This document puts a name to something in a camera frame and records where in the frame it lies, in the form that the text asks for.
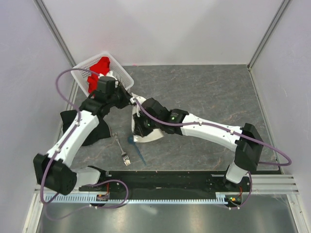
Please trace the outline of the white cloth napkin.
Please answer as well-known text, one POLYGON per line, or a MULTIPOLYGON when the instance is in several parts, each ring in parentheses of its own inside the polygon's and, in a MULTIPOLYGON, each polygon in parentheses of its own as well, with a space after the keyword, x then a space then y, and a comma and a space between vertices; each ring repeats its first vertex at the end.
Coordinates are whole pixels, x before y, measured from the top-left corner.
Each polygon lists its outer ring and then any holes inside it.
POLYGON ((148 142, 152 142, 152 141, 161 139, 164 135, 160 129, 152 130, 150 133, 147 134, 147 136, 140 136, 138 133, 134 132, 134 129, 137 126, 137 124, 134 122, 134 114, 137 112, 138 112, 138 108, 136 106, 133 106, 131 130, 133 133, 134 142, 136 142, 136 143, 148 143, 148 142))

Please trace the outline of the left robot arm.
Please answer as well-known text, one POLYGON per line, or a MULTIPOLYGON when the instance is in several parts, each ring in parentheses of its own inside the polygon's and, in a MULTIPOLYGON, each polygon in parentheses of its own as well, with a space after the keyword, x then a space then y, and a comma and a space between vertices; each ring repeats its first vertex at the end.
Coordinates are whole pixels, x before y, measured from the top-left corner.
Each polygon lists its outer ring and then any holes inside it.
POLYGON ((73 189, 90 185, 96 191, 105 189, 107 180, 98 169, 85 167, 70 169, 72 161, 86 138, 111 108, 122 109, 129 105, 131 95, 120 81, 101 76, 97 88, 82 103, 68 130, 44 155, 37 154, 33 163, 37 183, 58 194, 68 195, 73 189))

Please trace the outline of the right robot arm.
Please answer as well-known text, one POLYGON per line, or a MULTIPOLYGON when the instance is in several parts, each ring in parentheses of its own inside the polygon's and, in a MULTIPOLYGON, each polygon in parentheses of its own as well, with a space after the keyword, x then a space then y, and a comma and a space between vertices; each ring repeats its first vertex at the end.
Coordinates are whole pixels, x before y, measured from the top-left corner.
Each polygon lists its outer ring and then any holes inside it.
POLYGON ((248 172, 257 170, 263 145, 254 125, 223 125, 184 110, 168 110, 153 98, 132 97, 130 102, 135 142, 155 141, 167 133, 201 138, 229 149, 235 157, 222 180, 228 191, 238 188, 248 172))

